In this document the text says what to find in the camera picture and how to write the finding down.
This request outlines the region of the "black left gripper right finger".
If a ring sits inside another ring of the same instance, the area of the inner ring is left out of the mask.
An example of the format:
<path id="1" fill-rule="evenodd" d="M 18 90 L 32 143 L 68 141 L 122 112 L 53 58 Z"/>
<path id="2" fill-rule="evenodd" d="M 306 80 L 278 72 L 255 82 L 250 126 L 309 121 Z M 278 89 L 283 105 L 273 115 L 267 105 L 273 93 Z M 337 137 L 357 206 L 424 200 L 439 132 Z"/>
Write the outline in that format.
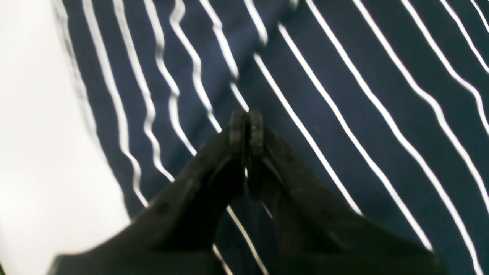
<path id="1" fill-rule="evenodd" d="M 272 275 L 447 274 L 435 253 L 356 213 L 321 185 L 259 111 L 247 117 L 250 195 L 270 212 L 278 244 Z"/>

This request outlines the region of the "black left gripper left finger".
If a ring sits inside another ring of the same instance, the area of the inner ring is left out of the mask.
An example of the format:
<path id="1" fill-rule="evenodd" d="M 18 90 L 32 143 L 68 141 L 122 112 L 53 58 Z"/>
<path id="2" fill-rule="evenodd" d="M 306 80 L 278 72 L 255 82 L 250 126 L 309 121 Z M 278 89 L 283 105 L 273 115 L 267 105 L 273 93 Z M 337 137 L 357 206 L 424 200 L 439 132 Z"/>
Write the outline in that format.
<path id="1" fill-rule="evenodd" d="M 127 228 L 81 254 L 59 255 L 49 275 L 230 275 L 214 244 L 222 212 L 242 192 L 246 112 L 208 141 L 175 182 Z"/>

